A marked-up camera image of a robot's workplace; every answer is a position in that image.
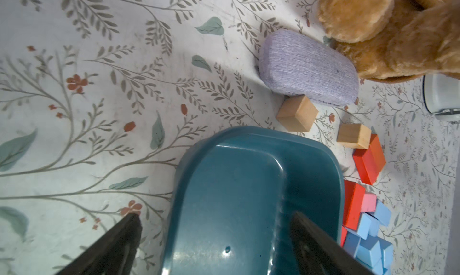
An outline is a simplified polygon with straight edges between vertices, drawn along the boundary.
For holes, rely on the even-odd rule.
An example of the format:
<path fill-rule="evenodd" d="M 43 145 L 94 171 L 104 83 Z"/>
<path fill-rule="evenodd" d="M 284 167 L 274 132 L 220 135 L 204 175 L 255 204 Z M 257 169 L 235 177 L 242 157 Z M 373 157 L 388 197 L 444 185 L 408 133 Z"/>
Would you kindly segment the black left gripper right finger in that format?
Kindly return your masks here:
<path fill-rule="evenodd" d="M 370 275 L 326 232 L 301 212 L 290 223 L 293 251 L 302 275 Z"/>

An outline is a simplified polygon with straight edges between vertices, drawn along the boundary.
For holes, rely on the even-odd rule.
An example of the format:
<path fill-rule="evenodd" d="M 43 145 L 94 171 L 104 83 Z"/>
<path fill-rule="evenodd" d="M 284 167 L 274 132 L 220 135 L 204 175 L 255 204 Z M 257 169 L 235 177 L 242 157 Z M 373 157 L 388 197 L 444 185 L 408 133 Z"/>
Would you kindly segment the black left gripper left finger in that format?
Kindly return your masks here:
<path fill-rule="evenodd" d="M 140 245 L 141 233 L 139 215 L 126 215 L 58 274 L 128 275 Z"/>

